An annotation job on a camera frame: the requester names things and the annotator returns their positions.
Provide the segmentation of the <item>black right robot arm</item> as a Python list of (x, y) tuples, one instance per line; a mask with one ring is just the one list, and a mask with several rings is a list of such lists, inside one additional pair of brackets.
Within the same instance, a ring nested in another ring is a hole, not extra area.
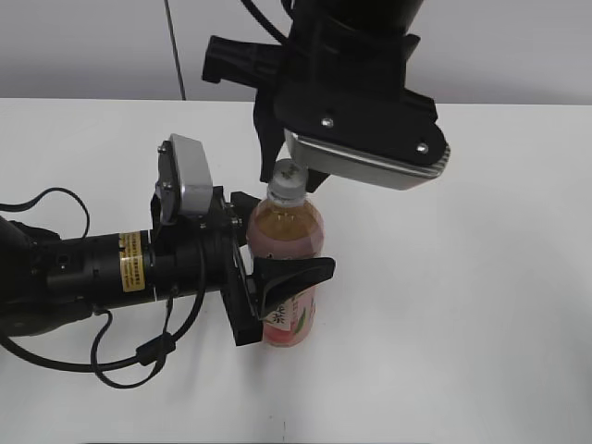
[(288, 33), (245, 7), (274, 42), (214, 36), (202, 77), (255, 90), (262, 182), (282, 148), (307, 170), (308, 191), (331, 176), (408, 190), (442, 174), (450, 147), (435, 102), (405, 85), (419, 2), (287, 1)]

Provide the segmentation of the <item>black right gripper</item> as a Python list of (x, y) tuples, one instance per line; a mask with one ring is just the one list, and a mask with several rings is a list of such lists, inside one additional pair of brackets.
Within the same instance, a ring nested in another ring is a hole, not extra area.
[[(437, 151), (435, 104), (405, 86), (419, 37), (377, 31), (305, 16), (294, 23), (286, 45), (210, 39), (203, 80), (257, 90), (253, 125), (261, 182), (272, 179), (284, 128), (367, 153)], [(315, 192), (329, 177), (309, 168), (306, 191)]]

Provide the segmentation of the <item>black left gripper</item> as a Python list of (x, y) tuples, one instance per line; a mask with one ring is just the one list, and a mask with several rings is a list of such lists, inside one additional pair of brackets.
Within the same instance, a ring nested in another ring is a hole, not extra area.
[(240, 252), (246, 244), (251, 214), (260, 202), (243, 191), (232, 192), (227, 201), (224, 189), (217, 186), (205, 216), (179, 216), (174, 225), (164, 225), (160, 202), (156, 195), (152, 198), (152, 264), (146, 276), (159, 299), (195, 296), (188, 317), (172, 334), (173, 341), (189, 332), (209, 291), (221, 294), (235, 344), (245, 346), (263, 339), (261, 320), (282, 303), (333, 278), (336, 261), (330, 257), (255, 258), (253, 313)]

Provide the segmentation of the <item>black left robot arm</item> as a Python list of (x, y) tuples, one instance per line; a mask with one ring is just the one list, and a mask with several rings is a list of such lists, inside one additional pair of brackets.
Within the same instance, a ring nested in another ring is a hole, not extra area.
[(204, 216), (160, 221), (153, 199), (149, 230), (63, 240), (16, 221), (1, 223), (1, 328), (9, 337), (40, 335), (116, 309), (199, 290), (219, 291), (237, 345), (259, 342), (264, 318), (297, 293), (332, 278), (328, 257), (241, 257), (257, 200), (215, 188)]

